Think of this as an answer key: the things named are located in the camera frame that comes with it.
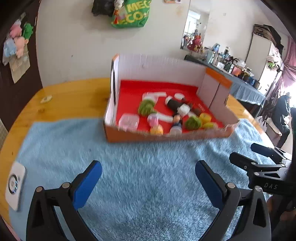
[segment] small figurine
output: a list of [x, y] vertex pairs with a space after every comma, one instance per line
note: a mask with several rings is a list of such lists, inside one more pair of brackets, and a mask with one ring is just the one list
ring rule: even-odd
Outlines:
[[147, 122], [151, 126], [150, 134], [163, 135], [163, 127], [158, 122], [158, 117], [155, 113], [150, 114], [147, 118]]
[[170, 129], [170, 134], [173, 135], [180, 135], [182, 134], [182, 119], [180, 114], [175, 114], [173, 116], [173, 125], [172, 128]]
[[180, 114], [181, 117], [186, 116], [190, 111], [190, 106], [174, 100], [172, 96], [168, 96], [165, 99], [165, 105], [167, 105], [175, 113]]
[[154, 126], [150, 129], [150, 134], [152, 135], [163, 135], [163, 127], [161, 125]]
[[187, 101], [185, 98], [182, 98], [182, 103], [187, 104], [188, 106], [190, 106], [190, 110], [196, 114], [197, 116], [200, 116], [201, 114], [201, 110], [199, 108], [196, 108], [194, 106], [194, 104], [192, 104], [191, 102]]

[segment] black and white toy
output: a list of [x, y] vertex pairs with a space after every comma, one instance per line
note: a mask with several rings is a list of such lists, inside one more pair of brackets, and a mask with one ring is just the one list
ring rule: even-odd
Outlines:
[[181, 118], [186, 116], [190, 111], [190, 106], [183, 104], [177, 100], [174, 100], [172, 96], [168, 96], [165, 99], [165, 105], [167, 105], [175, 113], [180, 114]]

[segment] light blue fuzzy blanket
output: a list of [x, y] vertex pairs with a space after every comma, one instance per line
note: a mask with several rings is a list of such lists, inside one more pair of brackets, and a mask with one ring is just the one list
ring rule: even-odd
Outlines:
[[[229, 162], [229, 154], [236, 151], [271, 164], [270, 159], [251, 151], [254, 142], [262, 144], [248, 120], [241, 120], [227, 139], [125, 144], [106, 141], [102, 119], [34, 123], [16, 159], [26, 167], [27, 177], [20, 211], [9, 210], [11, 224], [25, 240], [35, 188], [58, 188], [65, 181], [72, 182], [92, 160], [98, 160], [103, 174], [79, 209], [98, 240], [198, 240], [218, 210], [195, 176], [196, 161], [205, 160], [225, 182], [247, 188], [246, 172]], [[68, 239], [74, 240], [65, 221], [61, 224]]]

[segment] blue gripper pad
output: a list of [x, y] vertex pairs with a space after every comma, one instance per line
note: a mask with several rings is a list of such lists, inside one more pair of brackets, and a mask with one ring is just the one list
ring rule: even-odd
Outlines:
[[256, 153], [258, 153], [260, 155], [267, 156], [267, 157], [271, 156], [272, 154], [275, 154], [273, 149], [270, 149], [269, 147], [259, 145], [257, 143], [253, 143], [251, 145], [251, 150], [253, 152], [256, 152]]
[[87, 173], [84, 172], [81, 174], [85, 175], [85, 177], [73, 192], [73, 206], [76, 210], [85, 205], [89, 195], [102, 175], [102, 165], [99, 161], [93, 161], [91, 165], [93, 167]]
[[200, 181], [203, 189], [209, 197], [212, 205], [220, 210], [223, 208], [223, 192], [217, 185], [213, 177], [207, 171], [202, 161], [198, 161], [195, 165], [195, 174]]

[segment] green yarn ball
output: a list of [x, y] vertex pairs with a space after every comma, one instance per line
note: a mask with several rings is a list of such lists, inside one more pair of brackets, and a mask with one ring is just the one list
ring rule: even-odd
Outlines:
[[154, 106], [155, 103], [152, 100], [143, 100], [138, 108], [138, 114], [141, 116], [149, 116], [152, 113], [156, 113], [157, 111], [154, 109]]
[[185, 123], [187, 130], [193, 131], [202, 127], [202, 121], [197, 116], [191, 116]]

